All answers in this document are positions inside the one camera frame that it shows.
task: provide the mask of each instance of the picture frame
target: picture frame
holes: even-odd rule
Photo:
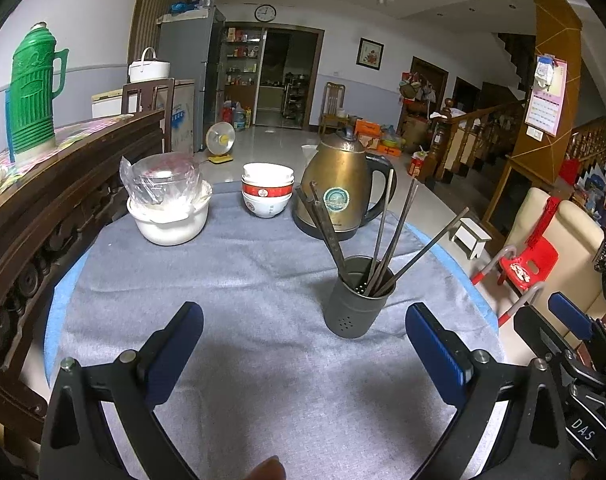
[[[381,59],[383,58],[383,44],[376,41],[361,38],[359,43],[359,52],[356,57],[356,64],[378,70],[381,68]]]

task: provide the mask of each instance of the blue gripper pad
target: blue gripper pad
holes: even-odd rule
[[[142,346],[138,375],[151,410],[168,400],[202,333],[203,311],[198,304],[186,301],[167,326]]]
[[[422,303],[407,309],[405,331],[443,402],[461,409],[467,400],[465,385],[474,372],[465,344]]]
[[[562,293],[552,294],[547,300],[547,307],[578,339],[592,339],[592,320]]]

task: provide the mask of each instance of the gold kettle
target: gold kettle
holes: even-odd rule
[[[301,187],[311,196],[309,183],[316,181],[339,240],[347,240],[360,226],[381,214],[384,193],[376,205],[368,209],[372,174],[380,171],[385,176],[386,189],[391,169],[392,164],[384,156],[366,153],[353,128],[346,126],[323,137],[316,155],[305,168]],[[394,173],[390,198],[396,188],[397,174]],[[304,233],[321,238],[299,197],[296,200],[294,222]]]

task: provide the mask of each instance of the red plastic chair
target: red plastic chair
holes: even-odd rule
[[[512,317],[524,304],[534,302],[536,296],[545,285],[545,280],[552,272],[558,261],[558,252],[547,238],[540,237],[533,247],[527,247],[519,256],[516,256],[516,247],[509,245],[502,248],[492,260],[483,267],[473,278],[472,284],[476,285],[494,269],[496,264],[500,265],[500,277],[498,284],[502,284],[505,278],[509,279],[521,292],[521,297],[510,309],[499,317],[499,326],[502,326]],[[529,282],[522,280],[511,268],[511,265],[520,265],[529,277]]]

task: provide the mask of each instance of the green thermos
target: green thermos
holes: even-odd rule
[[[10,82],[10,133],[19,162],[36,155],[42,146],[54,147],[52,100],[65,85],[68,49],[54,51],[57,40],[43,22],[34,25],[14,51]],[[54,60],[61,59],[61,79],[52,91]]]

